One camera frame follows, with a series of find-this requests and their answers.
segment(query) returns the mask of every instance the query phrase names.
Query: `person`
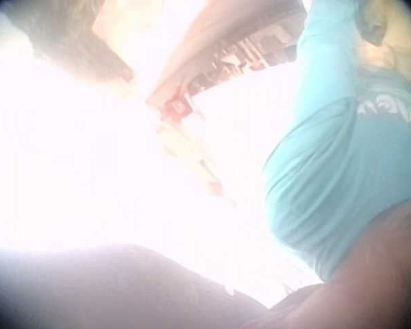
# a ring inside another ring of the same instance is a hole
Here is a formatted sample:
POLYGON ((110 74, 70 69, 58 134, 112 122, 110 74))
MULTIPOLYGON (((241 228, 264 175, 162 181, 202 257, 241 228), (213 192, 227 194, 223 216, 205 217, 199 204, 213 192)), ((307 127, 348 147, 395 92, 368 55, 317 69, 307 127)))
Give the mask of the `person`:
POLYGON ((411 311, 411 81, 359 67, 357 9, 313 1, 292 124, 263 168, 273 236, 325 284, 250 328, 404 328, 411 311))

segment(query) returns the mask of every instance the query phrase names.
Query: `turquoise shirt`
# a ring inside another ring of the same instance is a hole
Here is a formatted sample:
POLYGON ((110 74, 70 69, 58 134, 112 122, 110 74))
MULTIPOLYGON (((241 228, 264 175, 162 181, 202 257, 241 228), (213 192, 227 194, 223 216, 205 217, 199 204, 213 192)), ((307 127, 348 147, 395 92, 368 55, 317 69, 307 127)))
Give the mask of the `turquoise shirt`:
POLYGON ((355 3, 314 1, 293 122, 263 170, 272 233, 322 280, 376 215, 411 199, 411 85, 359 72, 355 3))

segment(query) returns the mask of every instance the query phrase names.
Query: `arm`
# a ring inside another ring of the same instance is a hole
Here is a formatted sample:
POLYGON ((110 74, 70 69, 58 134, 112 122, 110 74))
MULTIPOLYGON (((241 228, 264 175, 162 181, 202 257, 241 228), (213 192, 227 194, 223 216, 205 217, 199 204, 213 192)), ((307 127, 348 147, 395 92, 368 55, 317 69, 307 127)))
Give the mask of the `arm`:
POLYGON ((352 0, 315 0, 310 8, 297 48, 297 117, 305 119, 334 101, 353 96, 358 63, 355 11, 352 0))

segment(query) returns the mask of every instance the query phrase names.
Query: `white print on shirt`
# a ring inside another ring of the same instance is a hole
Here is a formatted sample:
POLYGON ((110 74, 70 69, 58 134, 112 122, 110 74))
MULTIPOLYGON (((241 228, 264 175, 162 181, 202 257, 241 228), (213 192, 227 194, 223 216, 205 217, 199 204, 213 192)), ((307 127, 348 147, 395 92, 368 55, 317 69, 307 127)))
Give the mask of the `white print on shirt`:
POLYGON ((404 121, 411 124, 411 103, 403 97, 379 94, 375 101, 362 100, 358 106, 358 114, 368 113, 400 114, 404 121))

